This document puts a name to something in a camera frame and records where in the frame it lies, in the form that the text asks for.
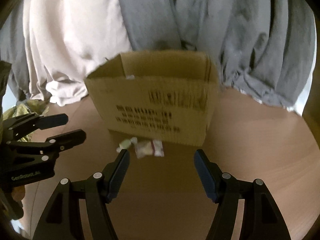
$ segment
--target floor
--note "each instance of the floor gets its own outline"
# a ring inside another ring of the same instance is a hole
[[[79,128],[87,133],[87,140],[61,153],[53,178],[27,185],[21,223],[31,235],[59,181],[86,179],[101,171],[116,158],[119,142],[129,137],[108,131],[89,97],[65,107],[51,105],[48,114],[57,113],[66,113],[69,123],[36,132],[34,141]],[[194,168],[195,150],[164,143],[164,158],[140,160],[131,151],[119,195],[107,206],[120,240],[206,238],[216,205],[206,197]],[[302,117],[226,89],[216,106],[203,150],[222,171],[237,179],[263,179],[292,240],[306,235],[320,214],[320,151]],[[92,239],[85,203],[80,204],[85,237]],[[242,213],[240,202],[234,240],[239,238]]]

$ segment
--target open cardboard box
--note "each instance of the open cardboard box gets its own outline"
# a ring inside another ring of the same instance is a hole
[[[108,129],[199,147],[219,89],[206,54],[182,50],[120,54],[85,84]]]

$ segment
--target metal screw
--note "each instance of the metal screw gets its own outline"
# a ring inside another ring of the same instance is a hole
[[[101,173],[101,172],[96,172],[96,173],[93,175],[93,177],[94,177],[95,179],[99,179],[99,178],[102,177],[102,173]]]
[[[231,178],[231,175],[230,175],[229,173],[225,172],[225,173],[222,173],[222,177],[223,177],[224,179],[230,179],[230,178]]]
[[[68,183],[68,179],[67,178],[64,178],[64,179],[62,179],[62,180],[60,180],[60,183],[62,184],[62,185],[65,185],[65,184],[67,184]]]
[[[256,183],[261,186],[261,185],[263,185],[263,180],[262,179],[256,179]]]
[[[49,160],[49,156],[45,155],[45,156],[42,156],[41,160],[43,160],[44,162]]]

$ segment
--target small white item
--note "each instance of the small white item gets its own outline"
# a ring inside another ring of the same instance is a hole
[[[130,141],[133,143],[133,144],[137,144],[138,143],[138,138],[137,137],[132,137],[130,139]]]
[[[125,139],[121,143],[119,143],[119,147],[121,149],[128,149],[130,146],[131,146],[131,141],[129,139]]]
[[[153,146],[154,146],[154,149],[155,149],[155,156],[156,157],[164,157],[162,141],[153,140]]]

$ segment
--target box flap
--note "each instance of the box flap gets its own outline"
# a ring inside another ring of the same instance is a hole
[[[87,79],[101,78],[101,77],[123,77],[124,70],[122,68],[121,56],[117,55],[105,64],[99,66],[95,71],[90,73]]]
[[[162,76],[206,81],[210,67],[203,52],[165,50],[121,54],[126,76]]]

